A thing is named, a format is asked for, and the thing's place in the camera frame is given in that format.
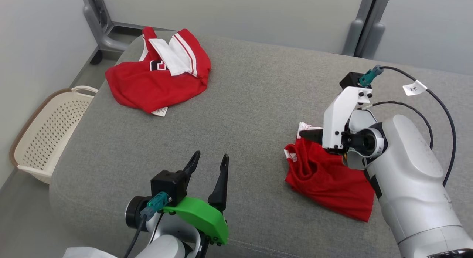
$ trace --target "gray sofa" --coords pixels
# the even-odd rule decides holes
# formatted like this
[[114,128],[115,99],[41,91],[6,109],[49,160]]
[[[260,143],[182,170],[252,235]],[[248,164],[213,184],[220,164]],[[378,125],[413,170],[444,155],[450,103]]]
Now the gray sofa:
[[[157,32],[167,41],[172,32]],[[421,80],[447,105],[456,123],[455,166],[447,184],[453,206],[473,235],[473,76],[327,54],[319,51],[197,36],[212,61],[208,88],[173,105],[164,118],[119,105],[108,84],[100,88],[55,169],[50,200],[57,217],[88,246],[123,256],[135,230],[125,208],[149,195],[149,180],[163,169],[181,170],[201,151],[188,196],[206,200],[223,154],[230,157],[224,215],[229,244],[210,246],[208,257],[398,257],[396,242],[375,202],[364,223],[336,214],[291,191],[284,182],[283,148],[298,123],[323,124],[323,113],[349,72],[376,64],[398,66]],[[138,37],[118,61],[136,61]],[[385,71],[373,84],[372,102],[396,100],[421,111],[433,127],[434,152],[446,169],[451,132],[445,114],[427,93],[407,97],[409,80]],[[402,106],[373,108],[378,120],[396,113],[411,118],[428,141],[425,124]],[[133,253],[146,244],[142,233]]]

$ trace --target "laundry basket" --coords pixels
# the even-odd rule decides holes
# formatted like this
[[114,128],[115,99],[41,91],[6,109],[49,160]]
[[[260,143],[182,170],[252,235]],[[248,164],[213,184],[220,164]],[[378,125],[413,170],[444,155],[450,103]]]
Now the laundry basket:
[[79,93],[80,90],[98,91],[89,86],[57,91],[33,113],[10,149],[14,166],[42,182],[51,183],[56,163],[93,99]]

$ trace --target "cable label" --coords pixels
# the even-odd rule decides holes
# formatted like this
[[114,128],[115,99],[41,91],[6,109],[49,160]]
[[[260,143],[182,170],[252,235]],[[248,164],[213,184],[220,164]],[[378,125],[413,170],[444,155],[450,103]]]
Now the cable label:
[[419,80],[416,80],[412,84],[404,85],[402,88],[407,96],[415,96],[427,90],[427,86],[423,85]]

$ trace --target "black cable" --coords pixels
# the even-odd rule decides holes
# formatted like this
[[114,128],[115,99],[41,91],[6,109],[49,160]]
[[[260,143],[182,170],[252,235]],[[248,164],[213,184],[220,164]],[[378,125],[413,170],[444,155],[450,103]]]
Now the black cable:
[[[392,69],[394,71],[397,71],[399,73],[402,73],[404,76],[406,76],[407,78],[410,78],[411,80],[413,81],[417,81],[416,78],[412,77],[411,75],[405,73],[404,71],[401,71],[400,69],[398,68],[395,68],[395,67],[390,67],[390,66],[382,66],[380,67],[380,69]],[[444,178],[444,181],[443,181],[443,186],[445,187],[446,185],[446,181],[448,180],[448,177],[450,176],[450,173],[452,172],[452,167],[453,167],[453,161],[455,160],[455,153],[456,153],[456,131],[455,131],[455,125],[453,124],[453,120],[452,120],[452,116],[450,115],[450,112],[448,111],[448,109],[446,108],[445,104],[442,102],[442,100],[440,100],[440,98],[434,93],[432,92],[430,89],[427,89],[426,90],[427,93],[429,93],[435,100],[437,100],[437,102],[440,104],[440,106],[442,106],[443,110],[445,111],[445,114],[448,118],[448,121],[450,122],[450,127],[452,129],[452,156],[450,157],[450,164],[448,165],[448,170],[446,171],[446,175],[445,175],[445,178]]]
[[138,239],[138,235],[142,231],[143,225],[146,223],[146,215],[142,216],[142,220],[140,221],[140,225],[138,225],[138,228],[136,229],[135,236],[133,237],[132,243],[128,247],[128,250],[125,253],[125,256],[123,258],[128,258],[130,255],[130,252],[132,252],[133,246],[135,246],[136,240]]
[[377,106],[377,105],[385,105],[385,104],[388,104],[388,103],[392,103],[394,105],[403,105],[411,110],[413,110],[414,112],[416,112],[425,122],[425,124],[427,125],[427,128],[429,129],[429,136],[431,138],[431,143],[430,143],[430,148],[432,150],[432,148],[434,147],[434,135],[432,133],[432,127],[431,125],[429,124],[429,121],[427,121],[427,118],[424,117],[424,115],[422,115],[421,112],[419,112],[419,110],[413,108],[412,106],[406,104],[406,103],[402,103],[402,102],[397,102],[397,101],[383,101],[383,102],[377,102],[377,103],[374,103],[372,106]]

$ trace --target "white label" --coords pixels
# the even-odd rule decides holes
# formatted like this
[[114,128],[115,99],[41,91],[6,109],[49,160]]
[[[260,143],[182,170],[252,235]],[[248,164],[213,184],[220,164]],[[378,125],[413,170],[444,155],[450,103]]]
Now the white label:
[[286,159],[291,158],[293,162],[297,162],[297,155],[295,153],[290,153],[288,150],[284,149],[284,155]]
[[167,112],[167,106],[165,106],[164,108],[159,108],[158,110],[151,112],[151,114],[157,115],[157,116],[165,116],[166,112]]
[[423,85],[419,80],[416,80],[412,84],[402,86],[404,92],[407,96],[415,96],[421,93],[424,93],[427,90],[427,87]]

